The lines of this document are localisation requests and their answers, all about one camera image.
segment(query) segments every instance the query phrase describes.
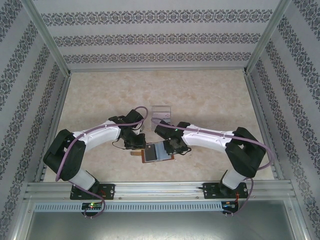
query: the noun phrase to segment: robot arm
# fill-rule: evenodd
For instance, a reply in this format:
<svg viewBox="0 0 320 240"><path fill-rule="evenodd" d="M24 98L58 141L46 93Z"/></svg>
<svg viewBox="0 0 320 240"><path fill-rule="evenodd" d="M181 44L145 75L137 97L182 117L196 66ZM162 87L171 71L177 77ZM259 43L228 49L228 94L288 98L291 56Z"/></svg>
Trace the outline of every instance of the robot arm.
<svg viewBox="0 0 320 240"><path fill-rule="evenodd" d="M160 123L169 125L165 121L161 121ZM180 122L177 127L185 128L186 130L158 125L154 131L165 139L163 145L169 155L186 152L189 149L188 146L205 147L227 154L233 168L227 170L220 181L220 191L222 193L227 194L230 190L236 189L245 178L253 178L266 153L264 148L256 144L223 137L236 136L257 141L243 127L238 127L236 131L215 131L200 128L188 122ZM188 131L188 129L196 129L197 131Z"/></svg>
<svg viewBox="0 0 320 240"><path fill-rule="evenodd" d="M65 159L60 178L70 181L85 190L96 193L99 182L91 174L81 168L84 154L96 146L108 141L115 141L119 138L124 140L126 149L143 149L146 147L145 134L140 133L142 123L133 126L109 126L116 124L132 124L143 119L136 110L131 110L127 116L114 116L103 124L94 127L91 132L88 130L70 132L66 129L61 130L48 151L44 155L43 162L48 165L56 174L61 165L62 159L70 146L77 137L80 137L71 147Z"/></svg>

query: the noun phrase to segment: beige marble floor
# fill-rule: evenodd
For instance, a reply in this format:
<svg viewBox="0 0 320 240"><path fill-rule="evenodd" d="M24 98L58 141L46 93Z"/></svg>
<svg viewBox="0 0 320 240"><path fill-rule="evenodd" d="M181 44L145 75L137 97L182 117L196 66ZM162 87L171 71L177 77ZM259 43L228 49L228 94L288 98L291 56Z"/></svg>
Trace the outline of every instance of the beige marble floor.
<svg viewBox="0 0 320 240"><path fill-rule="evenodd" d="M141 105L171 106L174 124L190 122L222 131L244 127L262 140L241 70L74 73L58 131L89 129ZM151 132L149 119L144 132L147 142L162 140ZM82 167L99 181L211 181L220 180L231 163L223 153L196 146L175 160L142 163L141 157L107 142L86 153ZM44 181L54 179L47 169ZM255 179L273 179L271 169L259 171Z"/></svg>

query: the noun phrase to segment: patterned wallpaper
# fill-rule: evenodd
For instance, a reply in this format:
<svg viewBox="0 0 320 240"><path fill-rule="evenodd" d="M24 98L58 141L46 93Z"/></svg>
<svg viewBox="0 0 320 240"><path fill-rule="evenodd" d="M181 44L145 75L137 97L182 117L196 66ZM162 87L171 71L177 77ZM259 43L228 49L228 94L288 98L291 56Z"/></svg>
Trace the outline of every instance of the patterned wallpaper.
<svg viewBox="0 0 320 240"><path fill-rule="evenodd" d="M71 70L245 67L279 0L34 0Z"/></svg>
<svg viewBox="0 0 320 240"><path fill-rule="evenodd" d="M65 77L17 0L0 0L0 240L35 174Z"/></svg>
<svg viewBox="0 0 320 240"><path fill-rule="evenodd" d="M284 176L320 239L320 8L294 0L251 73Z"/></svg>

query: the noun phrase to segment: metal base plate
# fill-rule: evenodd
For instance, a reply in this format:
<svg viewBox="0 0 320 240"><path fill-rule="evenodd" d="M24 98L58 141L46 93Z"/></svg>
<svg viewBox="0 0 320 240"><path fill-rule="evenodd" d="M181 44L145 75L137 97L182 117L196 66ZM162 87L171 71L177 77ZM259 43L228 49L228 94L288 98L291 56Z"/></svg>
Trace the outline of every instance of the metal base plate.
<svg viewBox="0 0 320 240"><path fill-rule="evenodd" d="M228 196L220 193L219 183L217 182L203 183L202 188L204 189L204 199L236 199L237 193L239 194L239 199L246 199L248 197L248 189L245 182L241 182L239 186Z"/></svg>
<svg viewBox="0 0 320 240"><path fill-rule="evenodd" d="M97 195L103 197L104 200L113 200L115 195L115 184L100 183ZM72 186L70 193L71 200L99 200L99 198L85 193L80 189Z"/></svg>

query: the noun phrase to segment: enclosure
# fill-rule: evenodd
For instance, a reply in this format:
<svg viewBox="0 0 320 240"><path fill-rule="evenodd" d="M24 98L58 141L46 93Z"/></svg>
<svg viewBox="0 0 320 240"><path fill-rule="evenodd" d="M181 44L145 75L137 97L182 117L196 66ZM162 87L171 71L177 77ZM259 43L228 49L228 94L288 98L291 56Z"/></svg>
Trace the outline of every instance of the enclosure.
<svg viewBox="0 0 320 240"><path fill-rule="evenodd" d="M0 239L320 239L319 0L0 5ZM143 163L106 142L81 167L114 184L113 200L84 219L89 201L70 200L43 162L56 134L159 105L175 125L244 127L276 159L225 217L224 200L199 189L232 166L224 153ZM142 132L162 141L150 116Z"/></svg>

